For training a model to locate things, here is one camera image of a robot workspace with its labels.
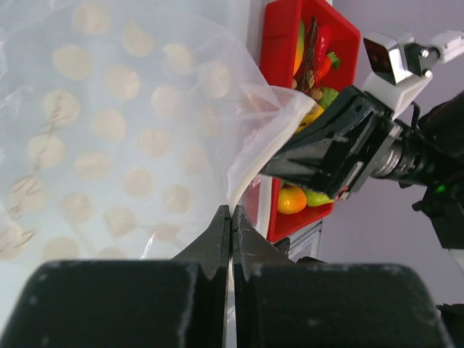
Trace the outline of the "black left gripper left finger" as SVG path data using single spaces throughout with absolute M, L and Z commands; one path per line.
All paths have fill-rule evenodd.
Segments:
M 230 212 L 170 260 L 59 260 L 35 270 L 3 347 L 223 347 Z

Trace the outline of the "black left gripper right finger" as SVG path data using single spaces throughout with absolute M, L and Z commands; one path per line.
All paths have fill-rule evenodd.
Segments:
M 421 278 L 397 264 L 295 263 L 232 217 L 239 347 L 452 347 Z

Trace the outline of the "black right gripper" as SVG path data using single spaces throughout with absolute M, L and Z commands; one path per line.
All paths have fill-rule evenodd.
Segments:
M 393 110 L 348 86 L 327 111 L 295 133 L 259 173 L 331 199 L 349 192 L 394 127 Z

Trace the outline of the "orange toy carrot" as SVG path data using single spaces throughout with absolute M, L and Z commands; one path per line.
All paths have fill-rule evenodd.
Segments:
M 315 71 L 315 82 L 319 82 L 324 79 L 330 71 L 338 70 L 340 65 L 340 58 L 334 52 L 328 53 L 323 62 L 317 66 Z

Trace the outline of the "red toy bell pepper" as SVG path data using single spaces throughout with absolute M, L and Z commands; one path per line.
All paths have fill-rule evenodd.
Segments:
M 320 65 L 326 57 L 331 42 L 331 28 L 329 25 L 320 25 L 317 29 L 315 43 L 315 64 Z

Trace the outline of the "clear polka-dot zip bag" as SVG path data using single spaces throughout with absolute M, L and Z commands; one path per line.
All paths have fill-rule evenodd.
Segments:
M 1 261 L 172 257 L 312 106 L 157 1 L 3 1 Z

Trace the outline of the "yellow toy bell pepper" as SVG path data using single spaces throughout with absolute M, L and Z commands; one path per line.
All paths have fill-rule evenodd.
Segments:
M 295 133 L 299 133 L 303 129 L 305 129 L 308 125 L 310 125 L 312 122 L 317 120 L 321 114 L 324 112 L 324 108 L 322 108 L 319 104 L 316 104 L 309 113 L 306 114 L 306 116 L 302 119 L 302 121 L 299 124 L 299 127 L 295 131 Z

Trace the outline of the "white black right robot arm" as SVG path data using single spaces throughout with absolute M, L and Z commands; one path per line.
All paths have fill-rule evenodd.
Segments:
M 463 96 L 411 123 L 372 94 L 348 86 L 323 114 L 292 136 L 262 168 L 262 174 L 346 199 L 368 178 L 402 188 L 424 186 L 413 209 L 426 215 L 441 246 L 463 248 Z

